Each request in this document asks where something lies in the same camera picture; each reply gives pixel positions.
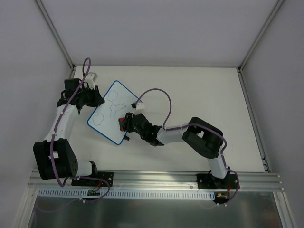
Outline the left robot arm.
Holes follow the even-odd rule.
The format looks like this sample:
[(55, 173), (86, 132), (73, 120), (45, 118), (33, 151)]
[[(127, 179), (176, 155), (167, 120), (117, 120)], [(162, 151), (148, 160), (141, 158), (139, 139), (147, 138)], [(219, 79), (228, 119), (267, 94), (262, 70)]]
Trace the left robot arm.
[(83, 106), (99, 107), (105, 101), (95, 85), (97, 76), (91, 74), (81, 84), (79, 78), (66, 79), (65, 89), (57, 102), (57, 114), (50, 132), (36, 142), (33, 152), (43, 180), (82, 176), (89, 186), (97, 184), (99, 174), (93, 161), (78, 161), (69, 143), (76, 118)]

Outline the red whiteboard eraser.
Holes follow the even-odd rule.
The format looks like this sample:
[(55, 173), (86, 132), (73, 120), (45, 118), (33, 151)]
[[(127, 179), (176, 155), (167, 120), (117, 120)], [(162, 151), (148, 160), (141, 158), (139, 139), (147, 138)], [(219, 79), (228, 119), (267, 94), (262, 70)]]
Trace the red whiteboard eraser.
[(125, 117), (119, 118), (118, 122), (119, 122), (120, 131), (126, 132), (126, 130), (127, 130), (127, 127), (126, 127), (127, 121), (125, 120)]

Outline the blue framed whiteboard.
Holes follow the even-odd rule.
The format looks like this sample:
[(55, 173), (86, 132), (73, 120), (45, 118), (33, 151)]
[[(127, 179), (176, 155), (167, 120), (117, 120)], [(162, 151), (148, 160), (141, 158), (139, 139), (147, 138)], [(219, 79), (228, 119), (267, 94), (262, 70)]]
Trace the blue framed whiteboard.
[(112, 143), (120, 145), (126, 132), (120, 130), (119, 119), (133, 112), (131, 104), (137, 99), (121, 82), (114, 81), (104, 95), (104, 103), (91, 113), (87, 125)]

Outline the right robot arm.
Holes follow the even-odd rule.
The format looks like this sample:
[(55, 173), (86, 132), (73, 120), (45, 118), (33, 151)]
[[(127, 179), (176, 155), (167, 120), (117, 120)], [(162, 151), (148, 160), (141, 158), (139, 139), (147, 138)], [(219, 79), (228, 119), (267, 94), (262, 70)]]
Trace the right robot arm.
[(218, 128), (198, 117), (193, 117), (189, 123), (182, 126), (163, 128), (151, 124), (143, 114), (132, 113), (126, 113), (118, 122), (120, 131), (135, 132), (151, 146), (185, 142), (208, 160), (210, 172), (204, 179), (205, 184), (210, 188), (228, 188), (230, 169), (223, 156), (227, 141)]

